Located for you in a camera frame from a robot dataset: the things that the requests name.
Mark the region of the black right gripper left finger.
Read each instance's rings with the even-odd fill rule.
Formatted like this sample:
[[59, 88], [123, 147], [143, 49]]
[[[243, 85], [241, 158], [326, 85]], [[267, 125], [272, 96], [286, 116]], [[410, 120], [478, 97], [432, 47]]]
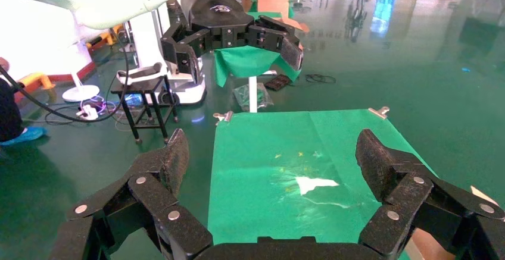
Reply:
[[165, 259], [195, 259], [211, 233], [177, 196], [189, 163], [181, 129], [165, 147], [139, 154], [125, 174], [79, 201], [65, 222], [66, 259], [109, 259], [130, 234], [144, 230]]

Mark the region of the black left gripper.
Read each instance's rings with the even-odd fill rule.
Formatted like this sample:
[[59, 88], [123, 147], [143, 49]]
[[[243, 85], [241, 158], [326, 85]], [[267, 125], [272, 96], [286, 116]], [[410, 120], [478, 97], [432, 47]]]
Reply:
[[295, 28], [265, 15], [257, 19], [247, 14], [237, 0], [182, 0], [188, 22], [177, 21], [161, 37], [165, 61], [177, 65], [177, 73], [201, 80], [198, 58], [213, 49], [253, 46], [280, 54], [294, 70], [300, 71], [303, 50]]

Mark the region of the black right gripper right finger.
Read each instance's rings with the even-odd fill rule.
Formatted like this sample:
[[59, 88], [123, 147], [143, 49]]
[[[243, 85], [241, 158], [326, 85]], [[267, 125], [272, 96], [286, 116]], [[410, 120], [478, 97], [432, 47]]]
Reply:
[[415, 155], [386, 147], [360, 132], [356, 160], [380, 208], [359, 243], [398, 257], [415, 229], [429, 233], [457, 257], [504, 256], [504, 211], [435, 176]]

